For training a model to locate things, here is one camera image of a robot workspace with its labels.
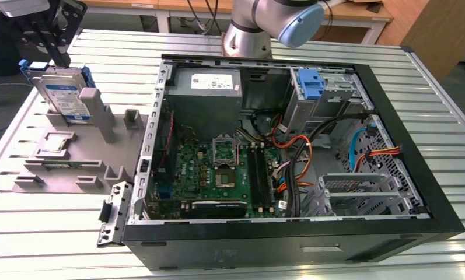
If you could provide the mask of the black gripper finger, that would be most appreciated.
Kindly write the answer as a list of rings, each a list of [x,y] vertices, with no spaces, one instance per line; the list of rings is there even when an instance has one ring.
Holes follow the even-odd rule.
[[[56,37],[49,32],[48,28],[43,29],[36,22],[20,22],[23,34],[27,39],[36,45],[39,50],[47,53],[53,60],[53,64],[61,66],[61,53]]]
[[[59,67],[69,65],[69,56],[67,54],[68,45],[72,42],[83,16],[87,12],[87,5],[81,1],[59,1],[60,14],[64,17],[65,25],[59,29]]]

